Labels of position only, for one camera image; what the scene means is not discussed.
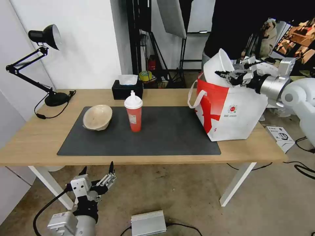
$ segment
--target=wooden table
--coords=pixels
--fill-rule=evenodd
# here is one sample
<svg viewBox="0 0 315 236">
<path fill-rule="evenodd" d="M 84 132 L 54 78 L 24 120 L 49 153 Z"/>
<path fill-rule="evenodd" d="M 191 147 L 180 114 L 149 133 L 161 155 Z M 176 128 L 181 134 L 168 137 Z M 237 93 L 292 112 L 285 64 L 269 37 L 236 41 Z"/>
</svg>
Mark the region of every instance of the wooden table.
<svg viewBox="0 0 315 236">
<path fill-rule="evenodd" d="M 144 106 L 187 106 L 188 89 L 145 89 Z M 220 199 L 225 206 L 242 184 L 257 162 L 280 162 L 287 160 L 273 138 L 258 123 L 246 140 L 218 142 L 221 155 L 198 156 L 57 156 L 57 152 L 75 123 L 78 115 L 86 106 L 107 104 L 123 106 L 123 100 L 114 100 L 110 89 L 82 89 L 70 101 L 65 111 L 53 119 L 38 119 L 33 116 L 0 150 L 0 165 L 29 166 L 37 177 L 54 195 L 62 188 L 54 180 L 45 166 L 65 165 L 116 165 L 143 164 L 207 164 L 207 163 L 244 163 Z M 57 114 L 62 107 L 44 105 L 38 113 L 46 116 Z M 68 209 L 73 202 L 67 195 L 60 201 Z"/>
</svg>

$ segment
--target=black desk mat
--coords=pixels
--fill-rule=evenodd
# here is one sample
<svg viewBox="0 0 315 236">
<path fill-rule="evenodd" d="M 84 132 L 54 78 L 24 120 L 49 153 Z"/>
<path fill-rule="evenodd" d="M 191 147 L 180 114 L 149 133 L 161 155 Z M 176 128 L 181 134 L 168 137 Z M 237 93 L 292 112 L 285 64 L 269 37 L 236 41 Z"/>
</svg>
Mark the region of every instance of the black desk mat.
<svg viewBox="0 0 315 236">
<path fill-rule="evenodd" d="M 163 156 L 219 155 L 193 109 L 142 107 L 141 131 L 130 129 L 125 107 L 112 107 L 113 117 L 102 131 L 85 129 L 83 108 L 57 155 L 63 156 Z"/>
</svg>

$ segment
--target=bag handle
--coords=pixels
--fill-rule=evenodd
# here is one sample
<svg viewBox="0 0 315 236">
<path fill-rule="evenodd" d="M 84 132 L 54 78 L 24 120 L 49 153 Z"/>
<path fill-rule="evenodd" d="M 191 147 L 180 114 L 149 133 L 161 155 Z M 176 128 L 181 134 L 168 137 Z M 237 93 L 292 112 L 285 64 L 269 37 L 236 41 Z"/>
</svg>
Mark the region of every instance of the bag handle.
<svg viewBox="0 0 315 236">
<path fill-rule="evenodd" d="M 193 88 L 194 88 L 194 85 L 195 83 L 197 82 L 198 80 L 195 80 L 193 82 L 193 85 L 191 86 L 190 90 L 189 90 L 189 93 L 188 93 L 188 101 L 187 101 L 187 104 L 190 108 L 196 108 L 199 104 L 200 104 L 200 101 L 202 99 L 203 96 L 207 96 L 207 92 L 204 91 L 204 90 L 201 90 L 200 93 L 198 94 L 197 98 L 196 98 L 196 101 L 194 103 L 194 105 L 190 105 L 190 98 L 191 98 L 191 94 L 193 93 Z"/>
</svg>

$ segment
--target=cup lid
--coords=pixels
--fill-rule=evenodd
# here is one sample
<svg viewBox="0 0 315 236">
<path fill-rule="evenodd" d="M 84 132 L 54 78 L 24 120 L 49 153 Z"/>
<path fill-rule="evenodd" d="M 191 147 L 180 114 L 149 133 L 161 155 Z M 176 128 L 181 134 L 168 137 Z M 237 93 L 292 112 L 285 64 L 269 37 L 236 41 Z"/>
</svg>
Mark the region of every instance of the cup lid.
<svg viewBox="0 0 315 236">
<path fill-rule="evenodd" d="M 124 105 L 128 109 L 138 109 L 142 107 L 143 101 L 131 90 L 131 95 L 126 98 Z"/>
</svg>

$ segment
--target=printed logo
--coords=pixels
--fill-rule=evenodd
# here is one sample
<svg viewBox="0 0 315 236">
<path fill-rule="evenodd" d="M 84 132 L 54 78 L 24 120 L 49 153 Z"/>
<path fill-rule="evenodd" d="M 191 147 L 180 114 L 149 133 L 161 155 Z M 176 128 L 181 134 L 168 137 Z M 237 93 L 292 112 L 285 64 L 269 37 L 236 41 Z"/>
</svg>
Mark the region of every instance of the printed logo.
<svg viewBox="0 0 315 236">
<path fill-rule="evenodd" d="M 236 113 L 236 109 L 237 109 L 237 106 L 236 105 L 231 105 L 230 107 L 229 107 L 229 113 Z"/>
</svg>

